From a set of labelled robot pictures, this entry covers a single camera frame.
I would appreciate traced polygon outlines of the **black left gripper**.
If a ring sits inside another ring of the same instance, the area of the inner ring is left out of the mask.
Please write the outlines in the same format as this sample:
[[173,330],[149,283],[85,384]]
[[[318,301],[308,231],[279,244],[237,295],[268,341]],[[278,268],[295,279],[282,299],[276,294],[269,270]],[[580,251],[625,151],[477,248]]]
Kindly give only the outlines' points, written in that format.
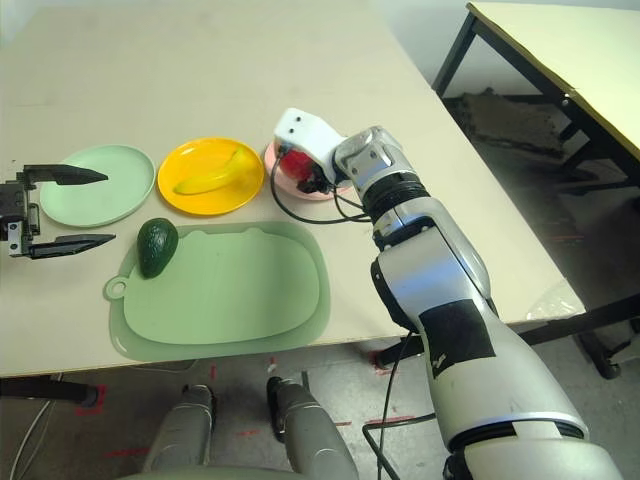
[[29,194],[36,183],[85,185],[106,181],[108,176],[86,168],[66,164],[26,165],[14,180],[1,184],[1,241],[8,244],[10,256],[28,256],[32,260],[76,255],[116,238],[114,234],[59,236],[52,242],[32,244],[40,234],[39,207]]

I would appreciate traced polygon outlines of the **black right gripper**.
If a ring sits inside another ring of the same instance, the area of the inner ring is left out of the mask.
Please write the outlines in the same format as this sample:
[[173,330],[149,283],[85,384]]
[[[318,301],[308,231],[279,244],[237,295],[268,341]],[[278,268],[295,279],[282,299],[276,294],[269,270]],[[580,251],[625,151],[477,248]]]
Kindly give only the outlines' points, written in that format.
[[297,182],[297,189],[307,195],[329,194],[333,191],[334,185],[326,178],[320,166],[312,164],[308,175]]

